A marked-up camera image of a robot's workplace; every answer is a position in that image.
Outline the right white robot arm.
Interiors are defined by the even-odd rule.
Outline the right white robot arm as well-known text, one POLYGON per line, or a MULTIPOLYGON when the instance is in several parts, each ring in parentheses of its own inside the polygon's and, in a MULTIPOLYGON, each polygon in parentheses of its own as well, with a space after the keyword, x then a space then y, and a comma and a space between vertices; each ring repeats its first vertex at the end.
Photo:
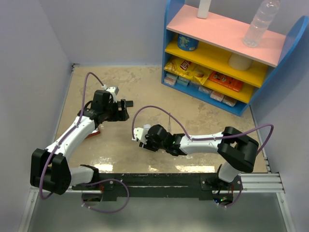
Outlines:
POLYGON ((140 147, 156 152, 165 150, 173 156, 186 156, 195 153, 219 154, 225 163, 221 165, 215 184, 221 190, 232 185, 241 172, 251 173, 258 151, 258 142, 233 127, 210 135, 171 134, 157 124, 147 128, 135 128, 134 140, 140 147))

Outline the white remote control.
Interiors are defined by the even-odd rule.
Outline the white remote control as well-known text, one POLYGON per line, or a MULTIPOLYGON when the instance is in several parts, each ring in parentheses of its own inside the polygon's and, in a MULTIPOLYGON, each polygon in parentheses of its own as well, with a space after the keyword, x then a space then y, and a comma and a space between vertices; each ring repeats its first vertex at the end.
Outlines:
POLYGON ((146 130, 148 130, 150 127, 151 127, 150 124, 144 124, 144 125, 143 125, 143 129, 146 129, 146 130))

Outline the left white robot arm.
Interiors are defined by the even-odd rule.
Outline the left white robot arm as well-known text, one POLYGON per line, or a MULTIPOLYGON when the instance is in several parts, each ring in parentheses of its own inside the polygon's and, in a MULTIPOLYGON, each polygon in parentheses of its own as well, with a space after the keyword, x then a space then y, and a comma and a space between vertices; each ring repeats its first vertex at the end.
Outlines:
POLYGON ((126 100, 117 100, 118 87, 96 90, 92 101, 80 111, 71 126, 45 149, 37 148, 31 156, 30 184, 62 195, 71 186, 84 184, 96 189, 100 184, 98 169, 90 165, 70 168, 68 161, 84 139, 103 122, 129 119, 126 100))

